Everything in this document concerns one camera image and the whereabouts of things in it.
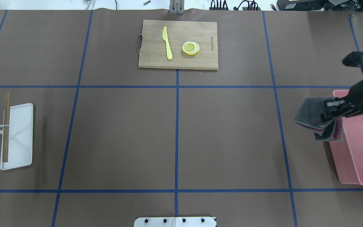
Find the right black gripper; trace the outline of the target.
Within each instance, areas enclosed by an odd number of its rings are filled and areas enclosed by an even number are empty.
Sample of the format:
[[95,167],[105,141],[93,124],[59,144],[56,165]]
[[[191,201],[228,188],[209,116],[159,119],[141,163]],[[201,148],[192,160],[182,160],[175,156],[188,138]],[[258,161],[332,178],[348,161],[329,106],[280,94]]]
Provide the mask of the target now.
[[363,80],[349,89],[347,96],[342,98],[330,98],[324,100],[324,109],[320,114],[322,122],[332,121],[335,118],[350,118],[363,115]]

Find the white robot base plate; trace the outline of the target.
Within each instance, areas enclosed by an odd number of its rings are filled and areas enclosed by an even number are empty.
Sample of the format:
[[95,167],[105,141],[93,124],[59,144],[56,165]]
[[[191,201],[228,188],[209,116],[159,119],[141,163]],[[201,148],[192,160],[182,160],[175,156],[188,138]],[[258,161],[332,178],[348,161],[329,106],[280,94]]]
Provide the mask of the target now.
[[134,227],[216,227],[214,217],[140,217]]

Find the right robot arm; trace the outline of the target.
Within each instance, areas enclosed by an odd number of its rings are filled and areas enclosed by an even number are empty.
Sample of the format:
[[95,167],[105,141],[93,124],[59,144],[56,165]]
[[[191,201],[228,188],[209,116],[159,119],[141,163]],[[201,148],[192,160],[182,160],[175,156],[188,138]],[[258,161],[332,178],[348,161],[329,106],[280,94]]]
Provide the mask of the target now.
[[346,96],[325,100],[323,108],[324,112],[320,115],[322,122],[363,115],[363,79],[351,86]]

